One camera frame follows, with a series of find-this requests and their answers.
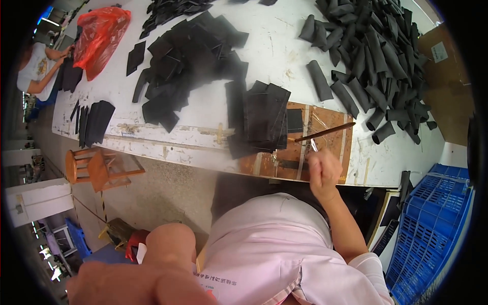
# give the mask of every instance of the hand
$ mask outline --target hand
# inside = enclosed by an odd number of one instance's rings
[[[324,204],[337,195],[336,184],[342,174],[342,164],[327,148],[308,154],[310,189]]]

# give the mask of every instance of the red plastic bag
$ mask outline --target red plastic bag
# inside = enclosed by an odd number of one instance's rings
[[[75,46],[73,67],[84,69],[89,81],[105,68],[129,26],[130,17],[130,11],[111,6],[78,18],[83,32]]]

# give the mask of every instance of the chair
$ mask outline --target chair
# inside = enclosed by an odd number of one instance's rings
[[[91,153],[95,154],[91,157],[76,158]],[[131,184],[129,176],[145,173],[139,162],[135,159],[134,161],[140,169],[125,171],[120,154],[114,151],[100,147],[78,151],[68,150],[66,175],[71,184],[91,182],[93,189],[98,193],[113,187],[129,185]]]

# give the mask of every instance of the woman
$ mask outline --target woman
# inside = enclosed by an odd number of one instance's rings
[[[381,262],[335,187],[341,163],[324,149],[308,164],[331,232],[287,193],[256,197],[213,224],[200,273],[193,232],[166,224],[147,236],[141,265],[83,264],[67,285],[70,304],[393,305]]]
[[[58,89],[53,87],[58,69],[72,47],[71,45],[60,52],[46,48],[41,42],[29,44],[20,61],[17,88],[36,95],[41,102],[55,103]]]

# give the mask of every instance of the pink shirt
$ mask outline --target pink shirt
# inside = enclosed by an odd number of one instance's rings
[[[327,223],[284,193],[249,200],[215,222],[195,276],[223,305],[391,304],[378,256],[349,264],[332,249]]]

